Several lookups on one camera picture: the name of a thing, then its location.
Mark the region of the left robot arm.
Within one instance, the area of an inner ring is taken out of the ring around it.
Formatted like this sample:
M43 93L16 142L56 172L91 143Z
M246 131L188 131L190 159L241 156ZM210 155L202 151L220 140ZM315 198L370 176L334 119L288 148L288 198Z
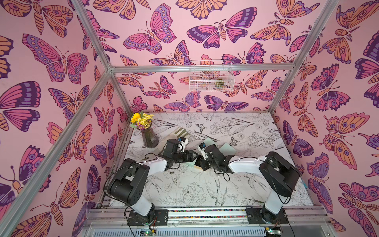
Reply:
M152 224L156 220L155 205L143 195L147 178L171 169L174 164L194 162L199 154L186 150L187 141L183 137L168 139L161 151L152 153L150 160L124 160L120 168L109 175L110 181L104 184L104 194L126 204L142 224Z

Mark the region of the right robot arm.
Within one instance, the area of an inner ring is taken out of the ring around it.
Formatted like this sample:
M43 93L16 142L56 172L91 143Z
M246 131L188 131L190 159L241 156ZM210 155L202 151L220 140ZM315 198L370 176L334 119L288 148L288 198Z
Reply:
M289 203L301 174L289 161L275 151L261 157L237 157L224 155L216 145L198 146L201 153L200 167L203 170L212 168L216 174L223 176L235 173L262 175L271 187L268 199L260 214L265 223L278 221L282 207Z

